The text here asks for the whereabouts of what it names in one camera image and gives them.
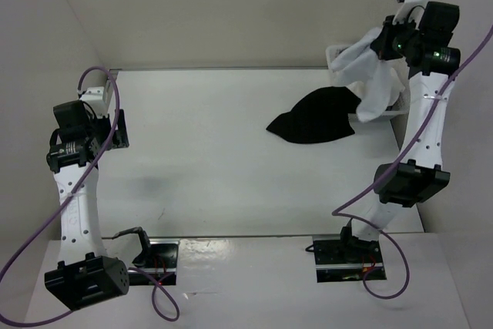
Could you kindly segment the white skirt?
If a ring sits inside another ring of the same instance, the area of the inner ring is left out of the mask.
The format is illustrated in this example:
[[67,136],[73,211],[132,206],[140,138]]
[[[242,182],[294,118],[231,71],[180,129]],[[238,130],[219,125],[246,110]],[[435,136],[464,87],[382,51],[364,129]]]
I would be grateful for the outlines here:
[[404,91],[392,63],[371,49],[381,31],[373,28],[353,45],[330,45],[325,51],[333,85],[348,88],[361,100],[356,117],[362,123],[381,117]]

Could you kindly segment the black skirt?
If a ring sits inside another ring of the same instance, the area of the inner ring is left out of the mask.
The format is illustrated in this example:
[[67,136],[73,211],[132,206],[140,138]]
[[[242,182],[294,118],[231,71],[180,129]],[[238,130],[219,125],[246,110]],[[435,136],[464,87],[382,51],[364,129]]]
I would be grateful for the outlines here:
[[295,144],[328,143],[354,135],[349,115],[361,103],[346,87],[323,87],[280,114],[266,131]]

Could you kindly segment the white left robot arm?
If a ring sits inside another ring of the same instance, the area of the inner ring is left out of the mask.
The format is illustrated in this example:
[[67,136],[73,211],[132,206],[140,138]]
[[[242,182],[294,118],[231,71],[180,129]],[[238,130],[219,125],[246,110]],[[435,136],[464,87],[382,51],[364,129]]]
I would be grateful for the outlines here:
[[57,267],[45,273],[44,281],[51,294],[77,311],[129,291],[126,265],[110,257],[102,242],[95,163],[106,139],[111,139],[110,149],[127,148],[129,140],[123,111],[114,133],[110,118],[81,99],[55,106],[53,112],[59,127],[49,140],[47,163],[63,210]]

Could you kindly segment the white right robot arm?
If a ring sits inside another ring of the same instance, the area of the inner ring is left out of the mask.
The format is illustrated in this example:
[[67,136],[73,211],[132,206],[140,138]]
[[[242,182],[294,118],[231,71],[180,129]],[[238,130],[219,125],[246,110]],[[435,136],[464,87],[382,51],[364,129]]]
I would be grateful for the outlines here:
[[381,231],[397,214],[429,200],[450,181],[450,173],[442,168],[441,138],[461,61],[460,50],[449,45],[460,8],[429,2],[419,21],[411,17],[414,9],[406,5],[388,16],[369,45],[379,69],[392,60],[405,60],[411,101],[400,154],[395,162],[380,165],[374,176],[377,204],[366,215],[351,217],[340,232],[337,252],[347,262],[373,252]]

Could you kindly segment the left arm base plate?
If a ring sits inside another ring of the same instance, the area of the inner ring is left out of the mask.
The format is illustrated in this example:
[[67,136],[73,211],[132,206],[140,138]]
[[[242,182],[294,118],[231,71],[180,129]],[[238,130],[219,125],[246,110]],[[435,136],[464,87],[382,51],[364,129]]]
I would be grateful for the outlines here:
[[144,270],[163,286],[175,286],[178,256],[178,240],[151,240],[149,247],[132,259],[131,267]]

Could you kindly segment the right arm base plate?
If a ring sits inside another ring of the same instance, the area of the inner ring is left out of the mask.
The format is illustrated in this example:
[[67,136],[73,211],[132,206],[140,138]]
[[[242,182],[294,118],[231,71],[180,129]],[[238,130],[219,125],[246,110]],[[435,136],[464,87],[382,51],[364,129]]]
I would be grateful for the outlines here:
[[305,248],[314,255],[318,283],[386,280],[380,244],[366,249],[347,249],[339,236],[315,236]]

